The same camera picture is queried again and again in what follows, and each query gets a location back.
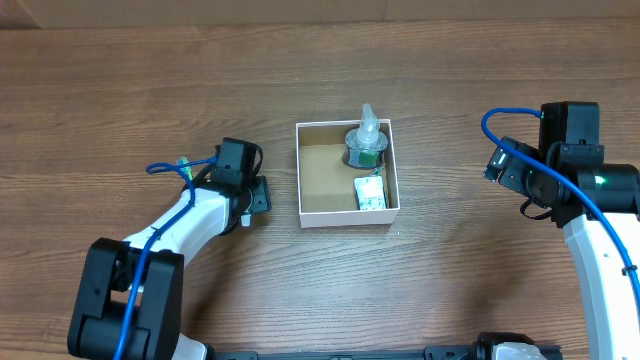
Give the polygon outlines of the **green white toothbrush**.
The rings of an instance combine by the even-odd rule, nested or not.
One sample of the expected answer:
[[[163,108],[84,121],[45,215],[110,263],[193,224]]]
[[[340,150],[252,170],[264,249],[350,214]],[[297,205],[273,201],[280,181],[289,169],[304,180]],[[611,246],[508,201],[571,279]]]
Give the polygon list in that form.
[[[193,180],[193,164],[188,160],[186,156],[181,156],[180,158],[178,158],[176,160],[176,166],[190,181]]]

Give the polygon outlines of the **clear soap pump bottle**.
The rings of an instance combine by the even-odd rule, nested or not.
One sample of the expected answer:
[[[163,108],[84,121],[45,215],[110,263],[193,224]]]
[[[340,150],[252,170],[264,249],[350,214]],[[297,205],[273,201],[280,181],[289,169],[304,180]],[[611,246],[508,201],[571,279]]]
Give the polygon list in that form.
[[[346,150],[342,160],[347,166],[374,169],[382,164],[389,141],[381,132],[380,125],[371,105],[363,104],[359,126],[349,130],[345,136]]]

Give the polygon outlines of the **white green soap bar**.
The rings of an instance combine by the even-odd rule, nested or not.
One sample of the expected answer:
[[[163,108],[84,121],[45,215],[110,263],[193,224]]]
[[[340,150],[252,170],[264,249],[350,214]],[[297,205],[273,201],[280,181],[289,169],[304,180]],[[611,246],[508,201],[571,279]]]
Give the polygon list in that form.
[[[383,168],[376,168],[371,174],[354,179],[354,188],[361,211],[383,210],[387,208],[384,191]]]

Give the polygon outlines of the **teal toothpaste tube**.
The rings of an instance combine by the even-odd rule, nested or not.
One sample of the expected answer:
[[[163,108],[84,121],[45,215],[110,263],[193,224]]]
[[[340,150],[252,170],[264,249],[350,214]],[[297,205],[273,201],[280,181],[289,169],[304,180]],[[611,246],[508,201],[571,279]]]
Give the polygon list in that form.
[[[250,214],[243,214],[241,216],[241,225],[243,227],[249,227],[251,225],[251,215]]]

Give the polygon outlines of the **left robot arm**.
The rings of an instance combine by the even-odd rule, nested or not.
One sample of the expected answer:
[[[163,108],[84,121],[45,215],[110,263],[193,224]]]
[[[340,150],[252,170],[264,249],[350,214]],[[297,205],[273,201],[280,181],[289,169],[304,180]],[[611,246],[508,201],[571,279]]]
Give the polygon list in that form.
[[[145,229],[90,246],[69,325],[70,355],[214,358],[212,346],[181,332],[184,272],[209,241],[270,210],[263,158],[259,145],[226,137],[209,158],[147,167],[149,175],[177,174],[184,186],[177,202]]]

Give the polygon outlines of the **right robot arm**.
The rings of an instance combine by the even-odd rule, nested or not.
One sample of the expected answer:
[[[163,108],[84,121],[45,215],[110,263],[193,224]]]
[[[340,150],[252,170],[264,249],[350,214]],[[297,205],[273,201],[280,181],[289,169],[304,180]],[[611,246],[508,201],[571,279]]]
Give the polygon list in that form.
[[[576,267],[592,359],[639,356],[639,171],[608,164],[595,102],[546,103],[523,109],[539,121],[532,147],[498,138],[481,120],[496,150],[485,179],[525,197],[523,209],[542,208],[563,231]]]

